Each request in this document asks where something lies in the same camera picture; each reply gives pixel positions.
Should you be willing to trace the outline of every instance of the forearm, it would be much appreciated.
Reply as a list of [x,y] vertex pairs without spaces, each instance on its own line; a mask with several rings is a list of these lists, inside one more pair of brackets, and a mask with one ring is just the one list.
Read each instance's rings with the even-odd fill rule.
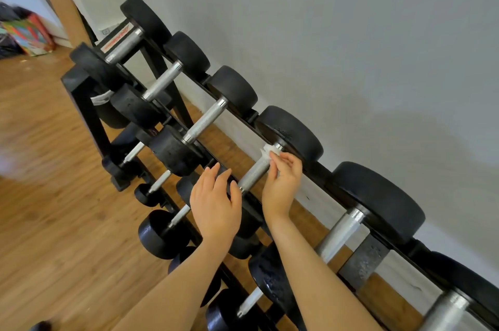
[[227,254],[202,242],[193,254],[131,309],[114,331],[188,331],[216,270]]
[[381,330],[289,219],[269,227],[309,331]]

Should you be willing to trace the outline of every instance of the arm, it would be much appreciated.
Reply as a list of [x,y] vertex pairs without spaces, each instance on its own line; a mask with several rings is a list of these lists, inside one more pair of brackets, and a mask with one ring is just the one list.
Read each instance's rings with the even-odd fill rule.
[[188,331],[216,270],[231,246],[241,222],[241,192],[231,183],[227,198],[226,170],[207,168],[191,192],[191,209],[203,236],[201,245],[176,270],[154,287],[117,324],[114,331]]
[[381,331],[367,309],[321,260],[290,220],[291,203],[302,175],[300,159],[288,153],[281,153],[279,157],[272,152],[271,158],[262,194],[265,220],[307,329]]

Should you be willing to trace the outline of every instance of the white box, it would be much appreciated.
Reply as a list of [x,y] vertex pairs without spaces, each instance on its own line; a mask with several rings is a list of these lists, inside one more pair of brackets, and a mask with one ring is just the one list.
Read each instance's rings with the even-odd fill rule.
[[120,6],[126,0],[73,0],[100,41],[125,20]]

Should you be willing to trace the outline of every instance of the hand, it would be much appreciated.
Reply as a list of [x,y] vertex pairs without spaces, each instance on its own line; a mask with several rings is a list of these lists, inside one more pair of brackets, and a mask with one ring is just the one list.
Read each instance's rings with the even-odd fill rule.
[[271,168],[261,196],[265,221],[270,227],[280,219],[289,219],[294,195],[300,186],[301,160],[287,152],[270,152]]
[[219,169],[220,163],[205,169],[192,189],[190,203],[203,241],[214,242],[227,253],[241,224],[241,191],[232,181],[229,200],[227,179],[231,170],[216,177]]

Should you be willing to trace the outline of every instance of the wooden floor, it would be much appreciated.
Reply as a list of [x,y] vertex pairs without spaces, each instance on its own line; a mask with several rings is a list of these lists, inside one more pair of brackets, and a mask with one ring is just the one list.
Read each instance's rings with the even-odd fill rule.
[[[25,331],[46,319],[64,331],[110,330],[167,275],[168,262],[147,253],[137,237],[150,211],[134,198],[139,181],[116,192],[60,82],[72,66],[68,52],[59,48],[50,55],[0,60],[0,328],[5,331]],[[198,119],[198,110],[188,106]],[[253,164],[215,126],[200,139],[236,177]],[[149,150],[139,157],[156,176],[164,171]],[[172,177],[164,187],[183,206],[177,180]],[[252,191],[260,197],[261,189],[260,181]],[[312,245],[327,233],[298,202],[292,218]],[[350,253],[344,248],[330,266],[337,270]],[[245,261],[228,256],[225,262],[248,291],[254,289]],[[412,331],[421,322],[377,275],[360,297],[392,330]],[[267,308],[269,302],[263,298],[260,305]],[[206,329],[203,320],[201,309],[193,329]],[[279,329],[295,328],[283,319]]]

